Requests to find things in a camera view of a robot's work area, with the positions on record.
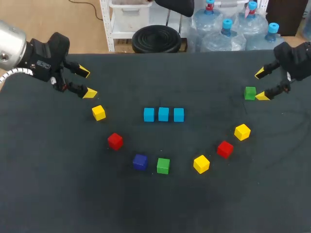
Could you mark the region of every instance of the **white storage bin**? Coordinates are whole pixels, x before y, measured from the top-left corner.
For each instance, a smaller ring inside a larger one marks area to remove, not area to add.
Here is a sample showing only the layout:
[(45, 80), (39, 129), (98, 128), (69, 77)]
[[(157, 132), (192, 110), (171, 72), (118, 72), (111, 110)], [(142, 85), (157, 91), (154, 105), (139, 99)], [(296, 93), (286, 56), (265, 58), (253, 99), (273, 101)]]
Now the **white storage bin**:
[(115, 23), (122, 32), (136, 32), (149, 26), (149, 11), (152, 2), (142, 5), (117, 5), (110, 1), (109, 6), (113, 9)]
[[(225, 17), (231, 17), (240, 12), (249, 0), (215, 0), (214, 9), (219, 10)], [(206, 0), (194, 0), (194, 12), (205, 9)]]

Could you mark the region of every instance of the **black cable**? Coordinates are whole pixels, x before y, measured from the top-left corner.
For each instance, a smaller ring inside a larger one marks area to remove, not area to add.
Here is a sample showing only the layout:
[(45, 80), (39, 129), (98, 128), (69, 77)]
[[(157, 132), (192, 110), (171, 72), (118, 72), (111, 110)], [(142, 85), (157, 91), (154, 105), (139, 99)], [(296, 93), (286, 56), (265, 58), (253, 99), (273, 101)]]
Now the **black cable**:
[(95, 7), (92, 3), (84, 2), (84, 1), (72, 1), (72, 0), (68, 0), (68, 1), (70, 1), (70, 2), (72, 2), (72, 3), (89, 4), (89, 5), (93, 6), (93, 7), (94, 7), (94, 10), (95, 10), (95, 16), (96, 16), (96, 18), (99, 19), (99, 20), (101, 20), (101, 21), (103, 21), (102, 18), (98, 18), (98, 16), (97, 16), (97, 11), (96, 11), (96, 7)]

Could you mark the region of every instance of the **blue cube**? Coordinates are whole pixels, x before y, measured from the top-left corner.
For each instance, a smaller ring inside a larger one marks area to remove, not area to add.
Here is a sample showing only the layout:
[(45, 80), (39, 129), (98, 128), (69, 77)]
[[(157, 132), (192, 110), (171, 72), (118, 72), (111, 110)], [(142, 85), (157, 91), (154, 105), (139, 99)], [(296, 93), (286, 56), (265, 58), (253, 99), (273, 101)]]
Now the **blue cube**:
[(174, 122), (184, 122), (183, 108), (174, 108)]
[(154, 122), (155, 121), (155, 109), (154, 108), (145, 108), (145, 110), (144, 110), (144, 121), (145, 122)]
[(144, 171), (147, 168), (147, 156), (137, 154), (133, 160), (133, 165), (136, 170)]
[(169, 121), (169, 108), (159, 108), (159, 121)]

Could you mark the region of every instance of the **cube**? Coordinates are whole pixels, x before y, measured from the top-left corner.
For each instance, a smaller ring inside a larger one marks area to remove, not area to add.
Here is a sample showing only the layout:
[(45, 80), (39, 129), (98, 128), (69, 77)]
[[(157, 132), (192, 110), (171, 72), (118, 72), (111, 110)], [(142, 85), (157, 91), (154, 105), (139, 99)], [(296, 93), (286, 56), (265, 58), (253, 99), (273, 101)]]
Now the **cube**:
[(227, 159), (231, 155), (232, 151), (233, 145), (226, 141), (223, 141), (217, 149), (217, 154)]
[(193, 161), (193, 167), (202, 174), (209, 169), (209, 160), (204, 155), (201, 155)]
[(159, 158), (157, 160), (156, 171), (160, 174), (169, 174), (170, 169), (170, 160)]
[(155, 121), (155, 109), (154, 108), (145, 108), (145, 110), (144, 110), (144, 121), (145, 122), (154, 122)]
[(169, 108), (159, 108), (159, 121), (169, 121)]
[(93, 116), (97, 121), (105, 119), (106, 118), (106, 113), (105, 110), (101, 105), (98, 105), (94, 108), (92, 108)]
[(246, 100), (255, 100), (256, 88), (253, 86), (247, 86), (244, 91), (244, 98)]
[(247, 139), (251, 133), (251, 130), (245, 125), (242, 124), (235, 128), (234, 135), (240, 140), (243, 141)]
[(147, 156), (137, 154), (133, 160), (133, 166), (136, 170), (144, 171), (147, 168)]
[(174, 122), (184, 122), (183, 108), (174, 108)]
[(108, 137), (108, 144), (110, 148), (118, 150), (123, 145), (123, 138), (117, 133), (113, 133), (110, 137)]

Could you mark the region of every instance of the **plastic water bottle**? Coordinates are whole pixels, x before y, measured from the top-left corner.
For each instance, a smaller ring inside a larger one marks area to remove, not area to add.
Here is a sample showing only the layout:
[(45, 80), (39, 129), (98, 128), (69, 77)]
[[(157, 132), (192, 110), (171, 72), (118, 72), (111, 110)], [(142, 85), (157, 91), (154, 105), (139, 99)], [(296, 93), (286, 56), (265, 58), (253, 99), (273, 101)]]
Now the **plastic water bottle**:
[(188, 51), (199, 52), (202, 39), (208, 33), (220, 30), (222, 15), (214, 10), (215, 0), (206, 0), (206, 8), (197, 11), (190, 24), (188, 39)]
[(284, 39), (277, 34), (279, 25), (270, 23), (268, 33), (259, 34), (247, 40), (246, 50), (273, 50), (275, 46), (284, 42)]
[(241, 51), (245, 50), (245, 37), (231, 30), (232, 20), (224, 19), (223, 28), (220, 32), (214, 32), (204, 37), (202, 52), (207, 51)]
[(311, 11), (309, 12), (309, 16), (306, 20), (306, 25), (302, 33), (307, 40), (311, 40)]
[(250, 1), (248, 3), (249, 14), (245, 18), (245, 13), (239, 13), (237, 25), (234, 29), (242, 33), (246, 39), (260, 33), (266, 33), (268, 29), (268, 21), (265, 17), (256, 14), (257, 2)]

